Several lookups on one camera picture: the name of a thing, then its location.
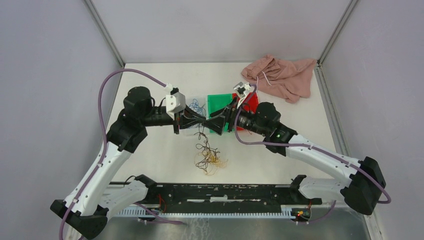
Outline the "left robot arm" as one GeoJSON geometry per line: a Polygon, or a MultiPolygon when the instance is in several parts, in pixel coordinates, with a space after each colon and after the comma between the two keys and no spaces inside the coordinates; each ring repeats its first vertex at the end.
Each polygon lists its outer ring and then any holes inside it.
{"type": "Polygon", "coordinates": [[[129,185],[105,196],[104,192],[123,163],[147,137],[147,127],[173,126],[174,133],[201,124],[205,116],[186,105],[177,88],[165,97],[165,105],[155,105],[148,88],[133,87],[123,100],[124,108],[103,135],[100,152],[77,187],[63,200],[55,200],[50,209],[87,240],[96,238],[108,221],[126,207],[156,200],[155,182],[137,176],[129,185]]]}

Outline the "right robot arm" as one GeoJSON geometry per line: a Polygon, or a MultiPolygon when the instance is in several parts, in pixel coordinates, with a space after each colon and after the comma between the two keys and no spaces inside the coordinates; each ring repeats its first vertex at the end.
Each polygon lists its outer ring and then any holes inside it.
{"type": "Polygon", "coordinates": [[[270,102],[261,102],[254,113],[232,103],[214,112],[202,125],[218,135],[223,134],[225,126],[262,135],[263,141],[256,141],[255,145],[264,145],[272,153],[302,161],[330,176],[297,176],[294,187],[288,191],[289,199],[295,204],[307,199],[341,201],[369,216],[376,205],[391,203],[385,178],[375,159],[367,156],[360,160],[328,150],[287,127],[280,118],[281,114],[270,102]]]}

